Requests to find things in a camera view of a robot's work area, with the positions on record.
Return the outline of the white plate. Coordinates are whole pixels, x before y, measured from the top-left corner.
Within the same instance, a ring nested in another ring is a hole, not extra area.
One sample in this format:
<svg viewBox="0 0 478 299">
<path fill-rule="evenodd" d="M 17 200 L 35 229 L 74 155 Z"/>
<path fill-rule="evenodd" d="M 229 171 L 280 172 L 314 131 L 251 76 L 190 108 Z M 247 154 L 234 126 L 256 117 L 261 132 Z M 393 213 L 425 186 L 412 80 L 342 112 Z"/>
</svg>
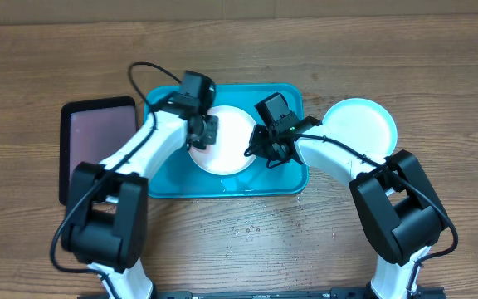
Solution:
<svg viewBox="0 0 478 299">
<path fill-rule="evenodd" d="M 206 172 L 221 176 L 246 169 L 256 158 L 244 155 L 255 120 L 244 110 L 230 105 L 212 107 L 208 113 L 218 118 L 216 143 L 206 149 L 192 147 L 189 155 L 193 162 Z"/>
</svg>

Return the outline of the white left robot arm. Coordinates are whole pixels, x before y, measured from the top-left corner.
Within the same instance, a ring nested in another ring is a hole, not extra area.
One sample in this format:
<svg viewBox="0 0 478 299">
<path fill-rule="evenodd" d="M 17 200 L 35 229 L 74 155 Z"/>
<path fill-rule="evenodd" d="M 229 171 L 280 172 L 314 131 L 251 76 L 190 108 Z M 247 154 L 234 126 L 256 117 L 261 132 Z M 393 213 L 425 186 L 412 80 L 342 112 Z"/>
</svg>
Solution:
<svg viewBox="0 0 478 299">
<path fill-rule="evenodd" d="M 96 275 L 106 298 L 150 298 L 154 285 L 140 256 L 147 235 L 149 181 L 186 143 L 214 145 L 218 118 L 152 112 L 137 133 L 99 164 L 82 162 L 70 181 L 66 215 L 51 245 Z"/>
</svg>

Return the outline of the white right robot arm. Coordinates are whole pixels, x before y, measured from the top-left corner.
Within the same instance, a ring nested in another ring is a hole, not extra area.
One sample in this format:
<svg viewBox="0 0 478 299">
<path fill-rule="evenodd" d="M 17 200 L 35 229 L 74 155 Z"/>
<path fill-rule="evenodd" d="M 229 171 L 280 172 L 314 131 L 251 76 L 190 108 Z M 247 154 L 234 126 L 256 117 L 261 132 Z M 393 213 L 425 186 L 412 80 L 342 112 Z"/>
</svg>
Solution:
<svg viewBox="0 0 478 299">
<path fill-rule="evenodd" d="M 368 294 L 375 298 L 423 298 L 416 284 L 441 232 L 452 226 L 418 159 L 351 148 L 323 126 L 292 127 L 279 134 L 256 125 L 244 154 L 266 159 L 267 168 L 294 160 L 320 169 L 349 187 L 364 234 L 378 254 Z"/>
</svg>

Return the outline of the light blue plate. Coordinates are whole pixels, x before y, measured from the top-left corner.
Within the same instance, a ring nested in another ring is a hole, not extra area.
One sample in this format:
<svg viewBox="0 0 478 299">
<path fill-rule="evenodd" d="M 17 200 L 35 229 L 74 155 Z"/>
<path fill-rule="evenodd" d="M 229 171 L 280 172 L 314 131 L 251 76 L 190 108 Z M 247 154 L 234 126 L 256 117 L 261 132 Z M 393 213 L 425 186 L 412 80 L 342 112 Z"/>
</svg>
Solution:
<svg viewBox="0 0 478 299">
<path fill-rule="evenodd" d="M 398 128 L 394 118 L 372 100 L 342 100 L 329 108 L 322 123 L 330 132 L 342 137 L 343 143 L 355 150 L 368 150 L 374 154 L 388 156 L 397 146 Z"/>
</svg>

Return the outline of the teal plastic tray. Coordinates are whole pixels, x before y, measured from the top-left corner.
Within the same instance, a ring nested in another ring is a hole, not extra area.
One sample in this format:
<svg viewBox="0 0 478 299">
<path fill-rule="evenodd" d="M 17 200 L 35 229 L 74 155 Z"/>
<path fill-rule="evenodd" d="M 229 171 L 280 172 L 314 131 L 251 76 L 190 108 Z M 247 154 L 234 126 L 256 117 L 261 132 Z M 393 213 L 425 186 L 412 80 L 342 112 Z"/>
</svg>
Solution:
<svg viewBox="0 0 478 299">
<path fill-rule="evenodd" d="M 231 84 L 217 86 L 215 106 L 230 105 L 244 110 L 258 124 L 255 104 L 275 92 L 281 93 L 290 110 L 304 116 L 300 91 L 287 83 Z M 210 174 L 201 169 L 185 149 L 175 151 L 149 183 L 155 199 L 222 198 L 297 194 L 307 185 L 308 167 L 295 161 L 268 169 L 266 160 L 255 157 L 236 174 Z"/>
</svg>

